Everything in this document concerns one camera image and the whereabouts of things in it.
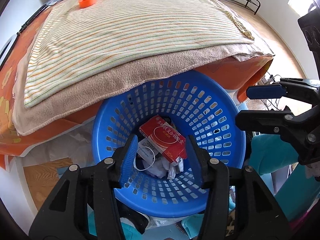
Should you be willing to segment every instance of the red medicine box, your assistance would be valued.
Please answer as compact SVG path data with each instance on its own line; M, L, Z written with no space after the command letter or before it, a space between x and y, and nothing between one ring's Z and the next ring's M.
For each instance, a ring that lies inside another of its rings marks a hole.
M186 139L159 115L139 127L140 133L170 162L187 158Z

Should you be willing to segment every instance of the trash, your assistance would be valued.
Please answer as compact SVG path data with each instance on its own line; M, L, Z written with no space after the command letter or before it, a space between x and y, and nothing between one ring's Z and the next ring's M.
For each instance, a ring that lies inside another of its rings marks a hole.
M152 177L158 177L159 179L161 179L167 174L167 171L164 169L161 159L157 159L151 167L149 167L149 164L145 160L142 160L142 162L143 166L146 168L144 172L151 175Z
M152 165L154 162L153 159L157 154L159 154L159 151L157 151L156 148L146 138L144 138L142 141L138 142L137 153L149 165Z
M176 177L176 168L171 163L167 179L174 179L175 177Z
M140 133L170 162L177 165L186 158L186 139L159 115L139 127Z

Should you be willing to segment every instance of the bed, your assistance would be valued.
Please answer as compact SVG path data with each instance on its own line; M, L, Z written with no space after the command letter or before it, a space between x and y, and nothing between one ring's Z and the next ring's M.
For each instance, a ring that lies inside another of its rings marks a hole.
M59 0L51 0L48 4L55 4L57 1ZM0 71L0 166L6 170L9 170L10 162L15 156L25 156L33 147L92 121L95 118L102 100L107 98L98 97L95 101L81 99L81 105L74 106L72 111L64 111L63 113L55 112L50 117L47 117L46 122L41 122L41 125L36 126L36 129L29 129L25 132L18 128L17 123L13 122L12 115L14 107L17 108L15 104L15 100L17 99L13 96L12 91L14 90L17 79L19 62L26 55L34 37L37 36L39 28L50 14L52 8L53 7L49 7L42 11L38 17L20 33L19 38ZM227 91L235 92L234 99L242 102L246 99L246 88L254 85L268 70L272 63L273 53L270 50L268 53L262 53L260 55L237 55L238 57L234 55L219 58L218 60L197 66L195 70L208 75ZM50 100L54 98L54 96L57 95L52 95L46 99L47 101L45 102L47 102L47 105L42 109L44 112L52 106Z

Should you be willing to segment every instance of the white plastic bag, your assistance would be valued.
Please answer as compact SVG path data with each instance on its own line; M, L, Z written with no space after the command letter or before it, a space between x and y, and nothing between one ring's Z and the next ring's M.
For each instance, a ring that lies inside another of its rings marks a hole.
M170 169L168 173L167 179L174 179L176 177L176 168L172 164L170 164Z
M142 163L145 169L150 166L145 160L142 160ZM153 177L158 177L159 179L163 178L167 174L167 171L164 169L162 161L159 158L156 159L155 163L144 172Z

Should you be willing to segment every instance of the blue plastic basket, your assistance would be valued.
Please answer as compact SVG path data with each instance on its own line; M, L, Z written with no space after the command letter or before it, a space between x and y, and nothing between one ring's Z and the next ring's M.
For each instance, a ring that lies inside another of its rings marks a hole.
M228 166L241 168L245 135L234 124L238 109L214 80L190 70L144 83L106 99L96 116L92 150L96 163L123 146L131 132L152 116L169 116L183 135L194 135L200 147ZM194 183L188 159L174 180L153 178L133 168L116 198L130 208L155 217L177 218L205 209L208 191Z

